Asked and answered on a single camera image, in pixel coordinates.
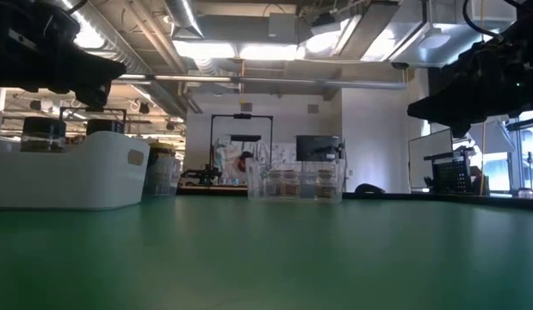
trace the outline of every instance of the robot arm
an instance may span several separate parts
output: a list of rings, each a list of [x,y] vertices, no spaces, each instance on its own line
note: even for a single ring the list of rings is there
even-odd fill
[[[533,8],[533,0],[523,4]],[[501,34],[503,40],[475,43],[441,70],[451,82],[408,107],[408,115],[449,126],[462,137],[488,116],[533,109],[533,9]]]
[[[73,42],[80,26],[71,14],[86,2],[64,11],[42,0],[0,0],[0,87],[72,90],[82,103],[105,106],[111,82],[126,67]]]

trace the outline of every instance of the cable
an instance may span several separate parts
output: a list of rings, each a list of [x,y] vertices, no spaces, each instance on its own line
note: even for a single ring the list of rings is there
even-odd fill
[[[68,9],[65,13],[71,15],[80,10],[80,8],[82,8],[87,2],[88,0],[80,0],[77,4],[73,5],[73,7]]]
[[[270,3],[270,4],[266,5],[266,7],[264,8],[264,11],[263,11],[263,17],[266,16],[266,10],[267,10],[271,5],[275,5],[275,6],[278,7],[283,13],[286,13],[286,12],[285,12],[285,9],[283,9],[281,5],[279,5],[279,4],[274,4],[274,3]]]
[[[471,21],[471,18],[469,17],[469,15],[467,13],[468,4],[469,4],[469,0],[463,1],[462,14],[463,14],[463,19],[465,19],[465,22],[474,31],[476,31],[476,32],[478,32],[480,34],[489,35],[489,36],[493,37],[494,39],[497,39],[499,42],[503,42],[504,41],[504,37],[501,34],[496,34],[496,33],[492,32],[492,31],[480,28],[479,26],[475,25],[473,21]]]

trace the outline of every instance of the black metal frame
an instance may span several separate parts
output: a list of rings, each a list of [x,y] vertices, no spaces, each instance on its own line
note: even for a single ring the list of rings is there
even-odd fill
[[[271,115],[249,115],[249,114],[234,114],[234,115],[211,115],[211,134],[208,142],[208,164],[213,166],[213,132],[214,132],[214,119],[217,117],[231,117],[234,120],[250,120],[253,118],[267,118],[270,120],[270,163],[272,163],[272,140],[274,139],[274,116]]]

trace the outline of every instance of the green tabletop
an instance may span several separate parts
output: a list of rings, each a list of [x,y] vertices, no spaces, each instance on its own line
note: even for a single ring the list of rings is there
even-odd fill
[[[203,196],[0,211],[0,309],[533,309],[533,213]]]

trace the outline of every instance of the black equipment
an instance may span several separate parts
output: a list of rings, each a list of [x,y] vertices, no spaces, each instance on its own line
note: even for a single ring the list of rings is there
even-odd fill
[[[297,136],[297,161],[331,162],[343,157],[341,139],[336,136]]]
[[[196,178],[196,179],[199,179],[199,183],[197,185],[210,186],[210,185],[213,185],[213,180],[215,178],[222,177],[222,172],[220,172],[218,168],[216,167],[211,168],[210,164],[205,164],[204,170],[188,169],[182,173],[181,177]]]
[[[511,3],[519,9],[518,20],[502,34],[493,34],[468,20],[468,0],[464,1],[469,26],[494,39],[473,44],[455,63],[443,67],[442,80],[449,82],[438,93],[412,103],[408,115],[449,126],[454,137],[461,138],[472,123],[488,116],[517,117],[533,110],[533,0]]]
[[[72,90],[84,104],[105,106],[111,82],[127,68],[73,42],[80,25],[71,14],[86,2],[65,11],[41,0],[0,0],[0,87]]]
[[[272,162],[272,140],[274,139],[274,116],[268,115],[250,115],[246,113],[234,114],[234,115],[211,115],[211,133],[209,136],[210,150],[208,153],[208,165],[213,166],[213,157],[214,157],[214,146],[213,146],[213,132],[214,132],[214,119],[217,117],[228,117],[233,118],[234,120],[250,120],[253,118],[265,118],[270,120],[270,163]],[[256,135],[245,135],[245,134],[232,134],[232,141],[245,141],[245,142],[256,142],[260,140],[260,136]]]
[[[427,156],[432,163],[432,179],[425,178],[425,184],[433,194],[473,194],[469,156],[472,150],[446,152]]]

